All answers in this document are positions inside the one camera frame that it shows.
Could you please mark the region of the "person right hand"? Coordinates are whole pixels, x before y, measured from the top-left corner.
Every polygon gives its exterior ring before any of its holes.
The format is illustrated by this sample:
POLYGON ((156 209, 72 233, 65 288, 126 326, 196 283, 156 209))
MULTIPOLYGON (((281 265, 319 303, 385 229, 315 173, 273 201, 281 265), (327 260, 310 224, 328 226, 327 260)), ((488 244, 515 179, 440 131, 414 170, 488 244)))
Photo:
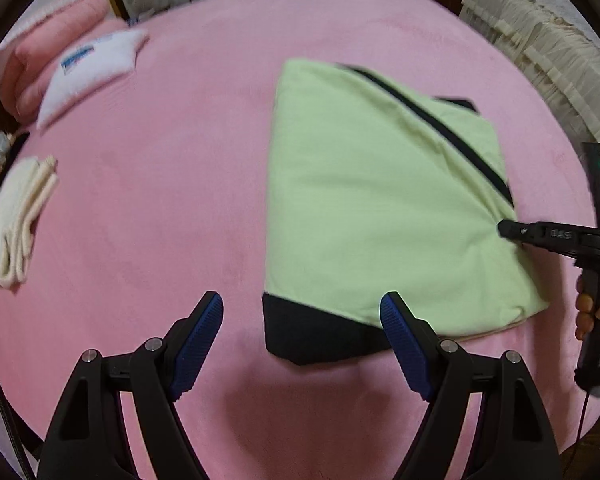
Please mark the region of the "person right hand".
POLYGON ((600 306, 595 307, 593 297, 585 291, 584 274, 581 274, 577 280, 576 309, 576 335, 577 340, 584 341, 586 335, 592 332, 594 322, 600 320, 600 306))

